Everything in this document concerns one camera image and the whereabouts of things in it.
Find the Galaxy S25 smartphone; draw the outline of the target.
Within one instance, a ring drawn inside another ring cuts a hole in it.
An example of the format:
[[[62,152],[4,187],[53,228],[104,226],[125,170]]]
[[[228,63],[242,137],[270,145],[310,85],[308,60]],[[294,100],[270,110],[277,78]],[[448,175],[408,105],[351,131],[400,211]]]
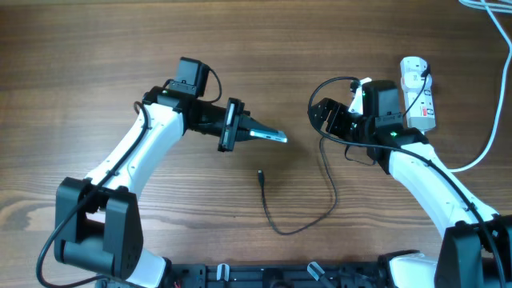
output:
[[[268,131],[268,130],[252,129],[252,130],[250,130],[250,136],[253,138],[261,138],[261,139],[282,142],[282,143],[288,142],[287,136],[285,135],[285,133],[283,131],[280,131],[280,130],[272,132],[272,131]]]

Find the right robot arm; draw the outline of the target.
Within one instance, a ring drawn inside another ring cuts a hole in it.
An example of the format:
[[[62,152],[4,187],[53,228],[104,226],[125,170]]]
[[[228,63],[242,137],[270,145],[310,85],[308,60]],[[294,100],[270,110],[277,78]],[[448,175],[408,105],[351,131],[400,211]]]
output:
[[[414,196],[442,237],[438,259],[416,250],[384,254],[388,287],[509,287],[511,217],[473,195],[449,172],[426,136],[403,125],[394,82],[350,79],[360,110],[331,98],[309,101],[307,115],[324,138],[359,146]]]

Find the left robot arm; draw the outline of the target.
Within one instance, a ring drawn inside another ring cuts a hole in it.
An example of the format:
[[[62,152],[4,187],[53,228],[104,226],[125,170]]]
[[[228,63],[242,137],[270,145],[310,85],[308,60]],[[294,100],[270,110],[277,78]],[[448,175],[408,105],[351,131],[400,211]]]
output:
[[[55,230],[47,248],[63,264],[94,272],[96,279],[138,287],[170,284],[172,263],[143,247],[138,200],[154,169],[188,130],[219,139],[218,151],[236,142],[286,142],[280,130],[250,116],[244,103],[204,101],[213,70],[182,57],[175,78],[137,103],[138,118],[110,155],[83,179],[65,178],[57,189]]]

